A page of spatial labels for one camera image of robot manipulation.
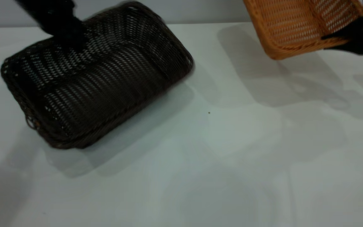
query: woven basket rim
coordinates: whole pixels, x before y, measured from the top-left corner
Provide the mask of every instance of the woven basket rim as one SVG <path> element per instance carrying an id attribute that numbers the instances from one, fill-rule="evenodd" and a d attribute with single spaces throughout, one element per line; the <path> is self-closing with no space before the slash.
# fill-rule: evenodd
<path id="1" fill-rule="evenodd" d="M 307 49 L 313 46 L 320 46 L 323 45 L 324 48 L 329 48 L 329 47 L 333 47 L 333 46 L 338 46 L 338 45 L 342 45 L 348 42 L 348 40 L 345 40 L 343 38 L 340 37 L 334 37 L 334 38 L 329 38 L 326 40 L 318 40 L 318 41 L 314 41 L 314 40 L 309 40 L 305 43 L 302 44 L 287 44 L 287 45 L 282 45 L 281 43 L 278 43 L 277 41 L 275 41 L 274 39 L 270 38 L 271 32 L 270 30 L 267 28 L 267 26 L 264 26 L 265 21 L 264 18 L 261 14 L 260 9 L 258 8 L 258 5 L 256 3 L 255 0 L 243 0 L 247 11 L 250 14 L 250 17 L 252 17 L 253 20 L 253 24 L 256 28 L 256 30 L 258 31 L 258 33 L 262 33 L 265 35 L 265 37 L 263 39 L 261 39 L 261 43 L 265 46 L 268 47 L 274 47 L 276 49 L 280 49 L 280 50 L 286 50 L 286 51 L 296 51 L 296 50 L 301 50 L 301 49 Z M 347 0 L 350 1 L 352 3 L 352 5 L 354 6 L 354 10 L 359 14 L 359 16 L 363 16 L 363 5 L 359 2 L 359 0 Z"/>

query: gray wall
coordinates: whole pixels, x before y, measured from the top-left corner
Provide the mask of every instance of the gray wall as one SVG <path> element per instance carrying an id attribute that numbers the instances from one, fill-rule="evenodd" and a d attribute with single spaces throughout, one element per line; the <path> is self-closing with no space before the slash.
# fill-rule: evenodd
<path id="1" fill-rule="evenodd" d="M 121 0 L 74 0 L 85 19 Z M 140 0 L 168 23 L 216 23 L 250 20 L 243 0 Z M 0 0 L 0 27 L 35 26 L 14 0 Z"/>

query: white tabletop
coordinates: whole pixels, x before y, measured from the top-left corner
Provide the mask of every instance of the white tabletop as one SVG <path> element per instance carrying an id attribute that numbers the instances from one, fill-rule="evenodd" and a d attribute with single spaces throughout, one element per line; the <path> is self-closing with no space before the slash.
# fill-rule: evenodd
<path id="1" fill-rule="evenodd" d="M 0 77 L 0 226 L 363 227 L 363 57 L 170 28 L 194 73 L 83 151 L 49 148 Z M 0 28 L 0 64 L 46 37 Z"/>

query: woven pattern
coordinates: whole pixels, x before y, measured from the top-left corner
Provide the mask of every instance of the woven pattern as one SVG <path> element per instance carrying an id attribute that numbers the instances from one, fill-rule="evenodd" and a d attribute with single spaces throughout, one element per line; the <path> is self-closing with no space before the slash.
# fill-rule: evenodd
<path id="1" fill-rule="evenodd" d="M 54 38 L 6 59 L 1 75 L 55 148 L 85 148 L 186 76 L 193 58 L 162 19 L 131 2 L 84 22 L 82 51 Z"/>
<path id="2" fill-rule="evenodd" d="M 363 16 L 358 0 L 244 0 L 261 44 L 272 59 L 342 45 L 321 40 Z"/>

